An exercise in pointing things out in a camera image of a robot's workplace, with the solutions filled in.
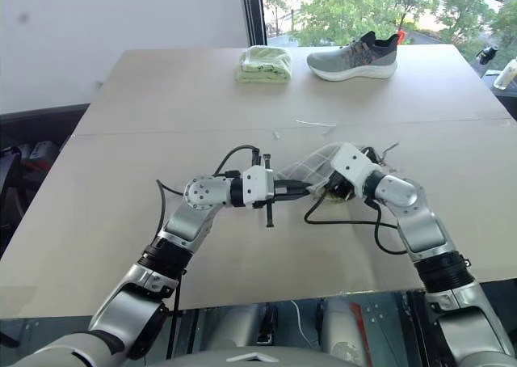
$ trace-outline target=white sole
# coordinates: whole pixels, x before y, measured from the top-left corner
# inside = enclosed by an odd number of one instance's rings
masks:
[[[397,70],[397,62],[390,65],[363,65],[344,70],[343,72],[325,72],[317,70],[312,66],[309,68],[320,78],[329,82],[342,82],[349,78],[389,78]]]

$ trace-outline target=gray sneaker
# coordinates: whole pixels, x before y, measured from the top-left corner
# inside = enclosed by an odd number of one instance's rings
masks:
[[[337,50],[311,53],[307,64],[320,78],[340,82],[349,78],[389,78],[397,69],[398,34],[376,40],[369,32]]]

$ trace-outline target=folded towel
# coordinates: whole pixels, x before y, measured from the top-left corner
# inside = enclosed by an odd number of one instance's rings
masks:
[[[282,48],[256,45],[239,60],[238,82],[288,82],[291,79],[291,55]]]

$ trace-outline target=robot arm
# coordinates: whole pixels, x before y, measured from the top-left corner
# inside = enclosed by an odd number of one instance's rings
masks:
[[[168,315],[163,300],[178,286],[221,209],[266,205],[267,226],[273,226],[273,202],[309,194],[310,183],[273,180],[270,156],[263,159],[264,166],[255,164],[242,175],[231,171],[191,180],[181,205],[101,305],[88,331],[61,337],[15,366],[115,367],[143,357]]]
[[[434,312],[443,314],[438,324],[456,362],[483,365],[514,356],[498,316],[443,223],[429,209],[422,186],[383,174],[350,144],[343,145],[332,167],[353,184],[357,196],[385,205],[397,219],[398,232],[426,288],[426,299]]]

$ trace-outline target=white wall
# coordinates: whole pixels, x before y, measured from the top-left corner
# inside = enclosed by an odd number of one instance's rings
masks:
[[[2,4],[2,113],[89,103],[127,49],[248,45],[242,0]]]

